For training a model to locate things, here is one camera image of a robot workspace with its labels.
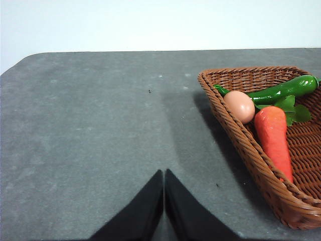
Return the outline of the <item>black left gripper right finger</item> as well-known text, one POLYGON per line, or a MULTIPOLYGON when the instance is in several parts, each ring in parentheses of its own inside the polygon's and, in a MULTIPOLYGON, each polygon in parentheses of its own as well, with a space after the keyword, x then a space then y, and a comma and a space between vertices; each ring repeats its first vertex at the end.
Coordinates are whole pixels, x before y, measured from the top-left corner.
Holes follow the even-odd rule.
POLYGON ((178 240, 241 239, 201 205, 170 169, 165 173, 165 207, 178 240))

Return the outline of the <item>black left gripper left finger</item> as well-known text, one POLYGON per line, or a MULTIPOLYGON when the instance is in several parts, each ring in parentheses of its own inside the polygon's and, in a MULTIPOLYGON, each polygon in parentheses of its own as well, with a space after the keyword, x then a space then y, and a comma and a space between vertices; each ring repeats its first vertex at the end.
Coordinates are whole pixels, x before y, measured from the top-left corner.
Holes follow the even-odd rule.
POLYGON ((134 199, 90 240, 151 240, 163 209, 163 172, 157 170, 134 199))

